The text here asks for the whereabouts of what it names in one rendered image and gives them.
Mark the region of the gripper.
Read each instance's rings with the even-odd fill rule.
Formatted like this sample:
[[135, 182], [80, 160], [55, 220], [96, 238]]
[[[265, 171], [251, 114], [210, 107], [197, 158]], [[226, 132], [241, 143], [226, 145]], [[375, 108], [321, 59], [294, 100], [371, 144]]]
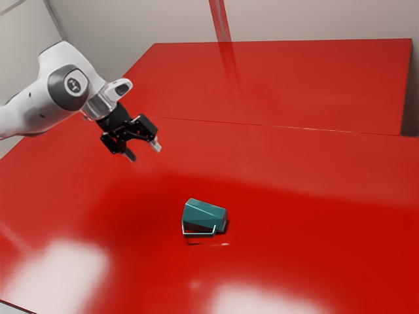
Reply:
[[157, 137], [158, 128], [144, 114], [132, 119], [121, 102], [107, 116], [96, 120], [96, 124], [103, 131], [100, 140], [110, 153], [120, 154], [131, 162], [136, 161], [136, 155], [125, 142], [114, 139], [118, 135], [122, 135], [125, 141], [145, 141], [156, 153], [162, 150]]

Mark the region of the teal faceted mug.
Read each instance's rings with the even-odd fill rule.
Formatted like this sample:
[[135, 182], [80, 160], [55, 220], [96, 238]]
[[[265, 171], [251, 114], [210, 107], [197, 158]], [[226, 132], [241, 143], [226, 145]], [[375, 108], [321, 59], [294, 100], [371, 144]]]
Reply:
[[214, 237], [225, 233], [228, 212], [204, 201], [190, 198], [184, 205], [181, 228], [184, 238]]

